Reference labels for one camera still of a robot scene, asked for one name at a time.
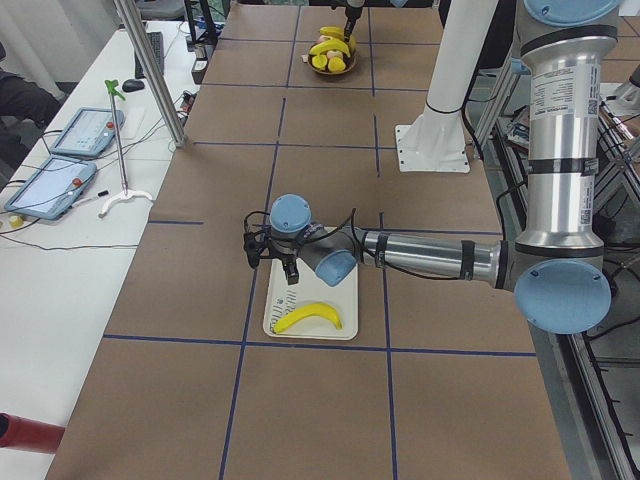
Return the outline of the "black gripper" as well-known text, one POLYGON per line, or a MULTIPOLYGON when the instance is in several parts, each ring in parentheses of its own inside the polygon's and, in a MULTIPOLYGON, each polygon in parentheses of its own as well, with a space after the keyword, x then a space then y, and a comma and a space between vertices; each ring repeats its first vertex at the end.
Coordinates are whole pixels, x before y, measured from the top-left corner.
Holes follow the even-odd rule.
POLYGON ((345 7, 345 16, 346 16, 346 23, 345 23, 344 31, 352 32, 356 26, 357 21, 361 17, 361 8, 347 5, 345 7))
POLYGON ((291 241, 280 241, 271 238, 268 241, 269 257, 282 260, 283 271, 288 285, 296 285, 299 282, 297 267, 298 245, 291 241))

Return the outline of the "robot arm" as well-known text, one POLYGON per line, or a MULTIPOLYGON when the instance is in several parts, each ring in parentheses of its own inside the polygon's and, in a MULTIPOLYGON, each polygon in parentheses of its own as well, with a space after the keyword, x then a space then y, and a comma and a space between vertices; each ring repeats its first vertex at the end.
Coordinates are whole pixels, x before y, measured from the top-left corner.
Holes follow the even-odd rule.
POLYGON ((432 0, 343 0, 343 1, 331 1, 330 6, 332 9, 342 6, 345 8, 345 33, 351 34, 355 26, 360 19, 365 7, 389 7, 395 8, 427 8, 437 5, 438 1, 432 0))
POLYGON ((517 1, 506 28, 531 74, 527 220, 514 241, 481 245, 357 228, 333 231, 312 218, 308 202, 287 194, 268 223, 246 233, 251 266, 282 262, 289 283, 299 263, 328 285, 358 265, 435 281, 483 281, 511 291, 526 319, 555 334, 576 334, 609 311, 601 272, 604 245, 592 230, 600 71, 617 42, 615 1, 517 1))

